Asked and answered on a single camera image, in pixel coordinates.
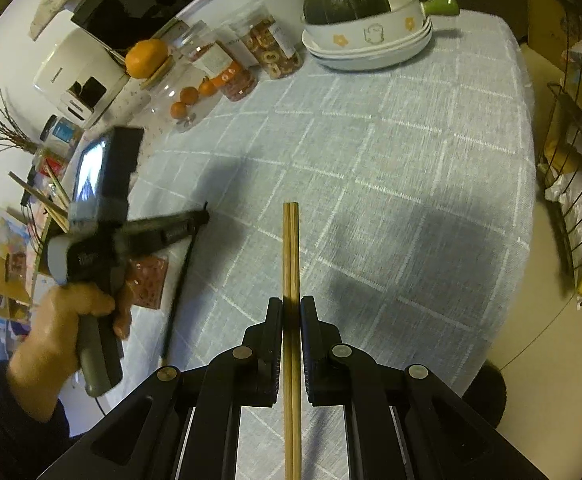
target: tablecloth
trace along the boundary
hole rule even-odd
[[[264,320],[281,295],[282,204],[295,201],[301,294],[319,317],[381,364],[427,365],[459,394],[470,384],[529,253],[533,103],[503,20],[463,11],[434,28],[399,66],[338,73],[308,57],[162,139],[131,216],[204,202],[211,214],[177,306],[173,365],[205,365]],[[155,370],[186,248],[168,251],[162,309],[134,310],[112,405]],[[242,410],[239,478],[283,478],[281,406]],[[347,478],[341,408],[304,400],[303,453],[303,478]]]

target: device handle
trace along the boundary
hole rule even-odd
[[[124,267],[94,276],[93,282],[115,298],[124,285]],[[80,316],[77,355],[91,397],[100,397],[122,380],[122,341],[113,332],[115,315]]]

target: green handle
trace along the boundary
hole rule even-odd
[[[427,16],[431,14],[457,16],[460,14],[460,7],[456,0],[427,0],[422,4],[422,7]]]

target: hand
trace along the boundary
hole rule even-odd
[[[122,288],[117,301],[114,332],[129,335],[132,290]],[[107,316],[116,302],[96,285],[74,283],[53,287],[37,307],[31,333],[13,354],[7,381],[22,409],[40,422],[50,420],[58,394],[78,368],[76,343],[79,316]]]

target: bowl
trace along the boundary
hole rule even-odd
[[[460,13],[455,0],[428,0],[423,4],[420,0],[389,0],[389,3],[390,12],[329,25],[305,24],[305,30],[324,51],[374,49],[418,32],[431,14],[456,16]]]
[[[419,54],[431,41],[432,29],[420,35],[415,41],[398,44],[398,46],[385,49],[379,54],[372,54],[363,57],[320,57],[311,54],[315,60],[323,66],[344,72],[366,72],[369,70],[380,70],[388,68],[403,61],[411,59]]]
[[[415,41],[420,40],[428,33],[430,33],[432,29],[433,24],[431,23],[431,19],[427,18],[424,22],[424,26],[422,27],[422,29],[420,29],[418,32],[414,32],[413,34],[408,35],[406,38],[402,38],[402,40],[392,41],[391,43],[383,43],[372,48],[371,47],[357,48],[355,50],[338,51],[321,49],[306,30],[302,34],[302,42],[306,49],[309,51],[309,53],[317,57],[326,57],[334,59],[345,59],[345,58],[354,59],[357,57],[376,56],[378,54],[381,54],[382,52],[392,50],[398,46],[404,46],[408,43],[414,43]]]

